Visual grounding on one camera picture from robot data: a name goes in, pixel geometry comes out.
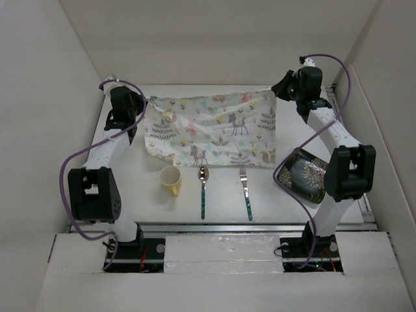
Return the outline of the floral animal print cloth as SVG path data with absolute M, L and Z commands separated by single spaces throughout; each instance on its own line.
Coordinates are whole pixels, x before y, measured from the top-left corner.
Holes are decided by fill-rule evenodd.
M 276 162 L 276 97 L 270 90 L 150 97 L 148 153 L 174 166 L 260 166 Z

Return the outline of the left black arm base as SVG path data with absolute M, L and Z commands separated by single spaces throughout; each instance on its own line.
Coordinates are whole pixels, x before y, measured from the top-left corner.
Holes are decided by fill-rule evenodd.
M 129 242 L 119 242 L 110 238 L 103 242 L 107 254 L 103 271 L 107 273 L 163 273 L 166 239 L 147 237 L 137 226 L 136 238 Z

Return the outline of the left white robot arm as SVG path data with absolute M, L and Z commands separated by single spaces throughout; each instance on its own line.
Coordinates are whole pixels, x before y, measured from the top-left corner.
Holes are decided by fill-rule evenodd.
M 73 225 L 78 221 L 87 224 L 106 224 L 105 231 L 122 243 L 129 257 L 144 252 L 140 227 L 122 209 L 122 200 L 112 167 L 133 143 L 138 124 L 142 121 L 147 101 L 143 92 L 133 83 L 109 79 L 99 88 L 110 101 L 103 130 L 103 139 L 84 149 L 92 150 L 90 158 L 81 168 L 68 172 L 70 200 L 65 202 Z

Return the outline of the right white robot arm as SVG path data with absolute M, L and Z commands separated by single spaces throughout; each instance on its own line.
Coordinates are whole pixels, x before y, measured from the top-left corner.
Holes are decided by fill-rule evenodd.
M 376 150 L 356 140 L 335 116 L 330 103 L 321 97 L 322 70 L 303 66 L 289 70 L 272 87 L 284 101 L 294 101 L 304 122 L 320 137 L 331 154 L 324 175 L 326 195 L 302 233 L 300 247 L 309 256 L 324 248 L 323 239 L 334 235 L 343 215 L 354 201 L 372 188 Z

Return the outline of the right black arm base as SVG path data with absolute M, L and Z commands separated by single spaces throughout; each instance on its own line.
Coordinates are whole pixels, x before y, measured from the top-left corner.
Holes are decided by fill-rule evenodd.
M 283 271 L 343 272 L 335 235 L 314 237 L 307 226 L 301 237 L 282 237 L 274 255 L 282 260 Z

